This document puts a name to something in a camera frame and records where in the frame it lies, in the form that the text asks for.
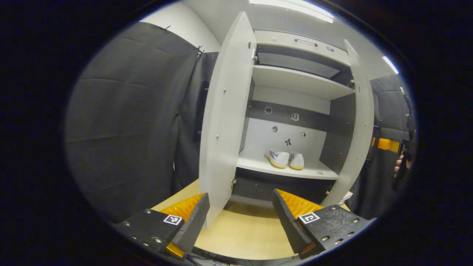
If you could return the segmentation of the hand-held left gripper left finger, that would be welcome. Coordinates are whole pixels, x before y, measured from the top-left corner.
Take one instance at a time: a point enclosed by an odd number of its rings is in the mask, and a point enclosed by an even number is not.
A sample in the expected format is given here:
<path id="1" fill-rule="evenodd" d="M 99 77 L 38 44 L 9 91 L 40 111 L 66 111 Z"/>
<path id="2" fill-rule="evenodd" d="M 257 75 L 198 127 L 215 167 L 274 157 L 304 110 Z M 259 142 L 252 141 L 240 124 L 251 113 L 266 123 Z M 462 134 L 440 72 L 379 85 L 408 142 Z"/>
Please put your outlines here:
<path id="1" fill-rule="evenodd" d="M 208 193 L 204 192 L 160 211 L 137 212 L 113 228 L 149 253 L 185 259 L 194 248 L 209 208 Z"/>

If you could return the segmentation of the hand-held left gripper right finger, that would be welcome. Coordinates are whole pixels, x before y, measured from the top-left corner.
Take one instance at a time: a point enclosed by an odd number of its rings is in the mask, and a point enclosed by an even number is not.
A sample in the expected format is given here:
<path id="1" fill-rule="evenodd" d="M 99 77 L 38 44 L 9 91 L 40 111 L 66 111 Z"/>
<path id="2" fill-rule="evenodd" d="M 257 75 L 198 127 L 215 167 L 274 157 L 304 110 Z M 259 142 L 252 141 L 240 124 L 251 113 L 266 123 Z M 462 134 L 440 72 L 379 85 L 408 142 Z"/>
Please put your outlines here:
<path id="1" fill-rule="evenodd" d="M 300 259 L 345 243 L 370 223 L 339 205 L 322 207 L 280 189 L 273 190 L 273 207 Z"/>

